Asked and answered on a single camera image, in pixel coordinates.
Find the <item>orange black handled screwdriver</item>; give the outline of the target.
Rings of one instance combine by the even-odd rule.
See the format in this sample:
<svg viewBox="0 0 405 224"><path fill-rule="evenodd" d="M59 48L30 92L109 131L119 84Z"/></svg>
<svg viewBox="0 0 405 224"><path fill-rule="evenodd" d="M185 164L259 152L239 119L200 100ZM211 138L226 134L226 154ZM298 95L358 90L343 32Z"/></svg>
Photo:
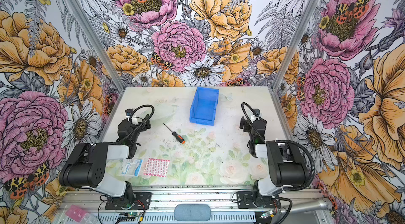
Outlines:
<svg viewBox="0 0 405 224"><path fill-rule="evenodd" d="M172 131L166 124L163 124L170 132L171 135L181 144L185 143L185 140L183 139L183 137L181 135L179 135L177 132Z"/></svg>

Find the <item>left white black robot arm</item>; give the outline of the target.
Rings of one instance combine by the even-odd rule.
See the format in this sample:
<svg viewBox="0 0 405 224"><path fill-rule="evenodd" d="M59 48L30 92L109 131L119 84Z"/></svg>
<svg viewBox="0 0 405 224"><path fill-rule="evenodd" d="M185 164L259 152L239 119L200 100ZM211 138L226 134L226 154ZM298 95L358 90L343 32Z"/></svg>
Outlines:
<svg viewBox="0 0 405 224"><path fill-rule="evenodd" d="M134 192L128 181L121 181L106 172L109 160L129 160L140 146L141 132L151 128L150 119L155 113L152 105L142 105L126 110L127 118L118 125L115 142L78 144L74 147L59 175L61 186L89 189L106 199L107 210L147 210L150 193Z"/></svg>

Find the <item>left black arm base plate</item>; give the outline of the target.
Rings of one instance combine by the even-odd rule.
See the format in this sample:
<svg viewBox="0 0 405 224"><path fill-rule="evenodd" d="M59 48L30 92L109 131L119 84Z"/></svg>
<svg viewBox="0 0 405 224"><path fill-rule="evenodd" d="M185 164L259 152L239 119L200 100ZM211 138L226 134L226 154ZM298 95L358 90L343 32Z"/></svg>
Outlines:
<svg viewBox="0 0 405 224"><path fill-rule="evenodd" d="M106 202L105 210L148 210L152 193L135 192L133 202L125 197L112 198Z"/></svg>

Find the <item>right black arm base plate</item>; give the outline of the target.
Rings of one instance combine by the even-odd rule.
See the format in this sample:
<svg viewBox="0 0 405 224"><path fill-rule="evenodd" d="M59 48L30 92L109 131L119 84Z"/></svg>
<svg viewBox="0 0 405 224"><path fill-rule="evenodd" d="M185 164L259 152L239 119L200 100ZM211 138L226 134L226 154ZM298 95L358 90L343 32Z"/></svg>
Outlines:
<svg viewBox="0 0 405 224"><path fill-rule="evenodd" d="M239 209L275 209L281 206L279 200L270 196L254 194L251 191L238 191L233 200Z"/></svg>

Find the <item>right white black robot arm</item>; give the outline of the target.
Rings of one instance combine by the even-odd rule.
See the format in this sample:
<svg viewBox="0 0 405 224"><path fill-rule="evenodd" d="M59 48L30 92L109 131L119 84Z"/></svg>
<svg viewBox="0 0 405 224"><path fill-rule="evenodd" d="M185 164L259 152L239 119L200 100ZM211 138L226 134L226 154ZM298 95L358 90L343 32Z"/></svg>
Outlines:
<svg viewBox="0 0 405 224"><path fill-rule="evenodd" d="M247 132L247 143L252 157L264 159L269 174L255 179L251 192L237 192L239 209L270 208L281 206L279 196L286 191L299 191L309 186L315 175L311 154L299 143L290 140L265 140L267 121L260 116L260 110L248 106L249 115L242 104L243 116L239 128Z"/></svg>

